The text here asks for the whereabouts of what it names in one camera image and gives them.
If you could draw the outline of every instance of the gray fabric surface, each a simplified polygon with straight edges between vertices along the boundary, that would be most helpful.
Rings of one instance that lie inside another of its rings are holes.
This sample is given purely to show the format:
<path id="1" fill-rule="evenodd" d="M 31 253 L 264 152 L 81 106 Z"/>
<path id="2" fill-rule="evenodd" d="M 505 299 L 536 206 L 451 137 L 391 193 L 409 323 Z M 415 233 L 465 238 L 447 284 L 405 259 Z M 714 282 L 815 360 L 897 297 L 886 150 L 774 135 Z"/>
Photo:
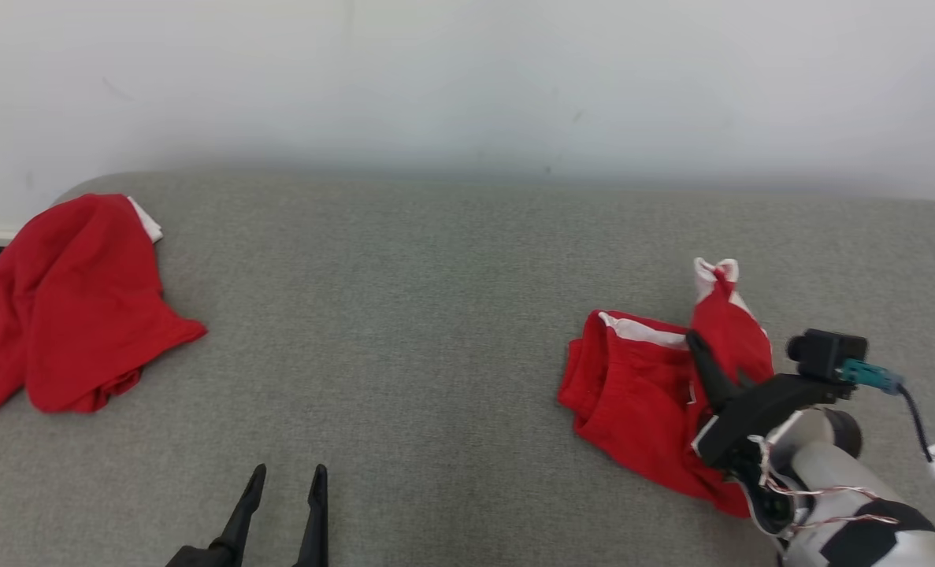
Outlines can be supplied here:
<path id="1" fill-rule="evenodd" d="M 870 337 L 935 440 L 935 204 L 121 175 L 160 222 L 165 297 L 210 334 L 92 416 L 0 409 L 0 566 L 164 565 L 268 464 L 250 566 L 294 562 L 314 466 L 337 567 L 769 566 L 737 521 L 614 464 L 555 395 L 591 309 L 687 322 L 691 260 L 740 259 L 777 349 Z M 935 521 L 902 402 L 841 406 Z"/>

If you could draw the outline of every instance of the red cloth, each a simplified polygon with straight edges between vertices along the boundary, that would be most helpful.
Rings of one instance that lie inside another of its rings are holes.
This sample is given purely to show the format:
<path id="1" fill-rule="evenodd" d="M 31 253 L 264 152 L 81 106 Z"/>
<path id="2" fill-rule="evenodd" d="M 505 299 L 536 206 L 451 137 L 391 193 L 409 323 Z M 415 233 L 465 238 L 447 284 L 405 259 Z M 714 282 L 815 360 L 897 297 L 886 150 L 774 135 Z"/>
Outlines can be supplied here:
<path id="1" fill-rule="evenodd" d="M 724 272 L 730 265 L 701 263 L 708 272 L 699 274 L 704 293 L 692 327 L 727 376 L 735 379 L 740 369 L 755 383 L 768 380 L 774 374 L 772 347 L 735 294 L 735 262 L 733 277 Z M 621 465 L 673 491 L 710 500 L 723 512 L 748 517 L 740 487 L 705 466 L 691 448 L 711 410 L 684 344 L 686 333 L 618 311 L 590 313 L 582 338 L 569 344 L 558 401 L 575 412 L 576 433 Z"/>
<path id="2" fill-rule="evenodd" d="M 0 406 L 95 412 L 161 352 L 206 333 L 161 298 L 128 198 L 86 195 L 36 216 L 0 255 Z"/>

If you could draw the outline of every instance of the crumpled red fabric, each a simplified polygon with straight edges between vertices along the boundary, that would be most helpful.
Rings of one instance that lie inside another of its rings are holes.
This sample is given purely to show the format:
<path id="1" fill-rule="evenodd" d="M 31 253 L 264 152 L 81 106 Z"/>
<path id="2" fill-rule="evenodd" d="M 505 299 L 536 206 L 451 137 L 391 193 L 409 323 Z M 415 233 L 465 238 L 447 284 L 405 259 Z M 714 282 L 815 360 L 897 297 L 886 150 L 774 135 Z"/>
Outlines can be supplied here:
<path id="1" fill-rule="evenodd" d="M 736 261 L 695 261 L 698 302 L 691 328 L 727 376 L 771 378 L 772 345 L 736 292 Z M 622 466 L 735 517 L 748 517 L 744 493 L 705 466 L 692 441 L 712 416 L 684 341 L 687 328 L 618 311 L 590 313 L 569 344 L 558 402 L 575 413 L 580 437 Z"/>
<path id="2" fill-rule="evenodd" d="M 122 195 L 56 205 L 0 255 L 0 406 L 95 412 L 161 352 L 203 336 L 162 301 L 155 253 Z"/>

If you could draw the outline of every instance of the blue cable connector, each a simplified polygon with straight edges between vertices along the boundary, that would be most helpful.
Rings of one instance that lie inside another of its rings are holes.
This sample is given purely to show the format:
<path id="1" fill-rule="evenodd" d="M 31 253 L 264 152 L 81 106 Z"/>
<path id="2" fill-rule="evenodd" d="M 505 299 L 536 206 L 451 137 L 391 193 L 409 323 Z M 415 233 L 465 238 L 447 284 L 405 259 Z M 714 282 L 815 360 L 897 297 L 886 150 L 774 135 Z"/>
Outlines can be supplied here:
<path id="1" fill-rule="evenodd" d="M 905 376 L 853 358 L 846 358 L 845 363 L 842 364 L 842 380 L 875 387 L 890 395 L 900 394 L 898 387 L 905 384 Z"/>

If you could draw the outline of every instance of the black cable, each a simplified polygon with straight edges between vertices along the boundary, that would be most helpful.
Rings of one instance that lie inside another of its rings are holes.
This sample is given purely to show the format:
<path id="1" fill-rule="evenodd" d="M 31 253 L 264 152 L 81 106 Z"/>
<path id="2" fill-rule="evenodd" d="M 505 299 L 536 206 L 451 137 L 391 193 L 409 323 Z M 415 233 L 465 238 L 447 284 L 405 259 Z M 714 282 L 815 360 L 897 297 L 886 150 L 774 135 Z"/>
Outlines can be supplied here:
<path id="1" fill-rule="evenodd" d="M 915 433 L 918 436 L 918 445 L 922 448 L 922 453 L 926 456 L 926 460 L 928 462 L 933 462 L 933 455 L 929 452 L 929 443 L 926 441 L 926 429 L 922 427 L 922 417 L 918 415 L 918 408 L 915 406 L 915 399 L 911 397 L 911 393 L 903 384 L 898 384 L 898 392 L 899 394 L 905 396 L 905 402 L 907 402 L 909 405 L 911 419 L 915 423 Z"/>

